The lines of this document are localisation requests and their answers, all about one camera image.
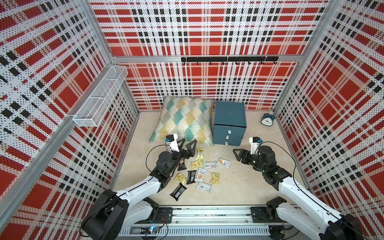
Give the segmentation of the yellow cookie packet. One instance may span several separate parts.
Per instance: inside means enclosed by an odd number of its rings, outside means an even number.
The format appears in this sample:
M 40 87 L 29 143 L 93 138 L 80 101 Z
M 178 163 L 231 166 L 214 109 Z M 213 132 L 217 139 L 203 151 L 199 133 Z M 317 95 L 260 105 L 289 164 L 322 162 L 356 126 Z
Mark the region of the yellow cookie packet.
M 203 155 L 204 150 L 205 150 L 205 148 L 197 148 L 196 149 L 196 157 L 195 157 L 196 160 L 203 160 L 204 159 L 204 155 Z
M 211 172 L 212 178 L 210 180 L 210 184 L 218 184 L 220 180 L 220 173 L 217 172 Z
M 187 184 L 187 177 L 185 175 L 183 175 L 182 173 L 178 173 L 175 177 L 175 179 L 177 181 L 179 181 L 182 185 L 186 185 Z
M 201 159 L 195 160 L 191 162 L 191 169 L 196 170 L 198 168 L 204 168 L 204 162 Z

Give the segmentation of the black cookie packet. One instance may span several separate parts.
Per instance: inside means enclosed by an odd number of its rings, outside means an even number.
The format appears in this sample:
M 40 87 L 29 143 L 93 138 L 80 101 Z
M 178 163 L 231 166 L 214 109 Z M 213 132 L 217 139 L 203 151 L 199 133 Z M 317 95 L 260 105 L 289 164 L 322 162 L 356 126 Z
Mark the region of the black cookie packet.
M 196 173 L 196 170 L 188 171 L 187 185 L 195 183 Z
M 185 162 L 184 161 L 181 161 L 178 165 L 178 171 L 183 171 L 183 170 L 186 170 L 187 167 L 185 165 Z
M 179 200 L 180 196 L 184 193 L 184 191 L 187 188 L 182 184 L 179 183 L 179 185 L 176 187 L 176 189 L 170 194 L 171 197 L 173 197 L 176 201 Z

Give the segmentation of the teal three-drawer cabinet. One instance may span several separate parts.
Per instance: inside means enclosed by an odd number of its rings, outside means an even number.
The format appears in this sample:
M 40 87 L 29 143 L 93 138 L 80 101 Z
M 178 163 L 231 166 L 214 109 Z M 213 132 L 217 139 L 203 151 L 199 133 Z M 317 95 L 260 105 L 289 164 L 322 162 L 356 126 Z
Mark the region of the teal three-drawer cabinet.
M 216 102 L 213 143 L 239 146 L 247 129 L 245 104 Z

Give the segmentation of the black cookie packet bottom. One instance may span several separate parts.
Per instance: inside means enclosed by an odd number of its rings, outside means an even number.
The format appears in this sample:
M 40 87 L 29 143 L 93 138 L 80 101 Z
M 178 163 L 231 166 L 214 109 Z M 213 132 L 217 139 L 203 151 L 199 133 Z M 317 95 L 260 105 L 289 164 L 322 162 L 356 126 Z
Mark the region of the black cookie packet bottom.
M 179 200 L 180 196 L 184 193 L 184 191 L 187 188 L 182 184 L 179 183 L 179 185 L 176 187 L 176 189 L 170 194 L 171 197 L 173 197 L 176 201 Z

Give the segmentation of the yellow cookie packet top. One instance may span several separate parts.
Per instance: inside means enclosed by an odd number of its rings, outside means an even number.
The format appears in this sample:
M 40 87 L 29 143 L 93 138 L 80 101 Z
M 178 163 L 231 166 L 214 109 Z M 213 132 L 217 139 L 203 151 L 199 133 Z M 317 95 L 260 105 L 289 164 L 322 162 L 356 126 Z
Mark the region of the yellow cookie packet top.
M 203 155 L 204 150 L 205 150 L 205 148 L 197 148 L 196 149 L 196 157 L 195 157 L 196 160 L 203 160 L 204 159 L 204 155 Z

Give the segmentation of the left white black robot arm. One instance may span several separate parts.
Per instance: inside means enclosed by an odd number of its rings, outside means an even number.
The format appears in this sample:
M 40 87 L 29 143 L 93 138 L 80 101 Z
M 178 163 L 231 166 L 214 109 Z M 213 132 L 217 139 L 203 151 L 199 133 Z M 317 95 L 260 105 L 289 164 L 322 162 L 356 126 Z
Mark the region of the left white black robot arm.
M 186 144 L 177 135 L 168 135 L 164 145 L 169 150 L 159 154 L 156 167 L 144 180 L 124 190 L 101 193 L 80 225 L 82 237 L 114 240 L 121 229 L 139 222 L 168 226 L 171 210 L 162 211 L 150 197 L 168 185 L 180 162 L 195 156 L 197 141 Z

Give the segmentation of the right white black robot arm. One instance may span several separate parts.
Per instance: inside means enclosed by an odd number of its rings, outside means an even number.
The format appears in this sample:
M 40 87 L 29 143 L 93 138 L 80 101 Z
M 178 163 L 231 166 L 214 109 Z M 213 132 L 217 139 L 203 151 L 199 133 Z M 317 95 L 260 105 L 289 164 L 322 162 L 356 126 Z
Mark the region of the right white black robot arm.
M 290 205 L 282 197 L 267 202 L 271 219 L 291 224 L 312 240 L 362 240 L 359 221 L 352 215 L 343 215 L 326 205 L 311 192 L 303 189 L 291 173 L 278 166 L 271 147 L 260 145 L 254 154 L 245 149 L 234 149 L 237 161 L 260 172 L 264 180 L 300 207 Z

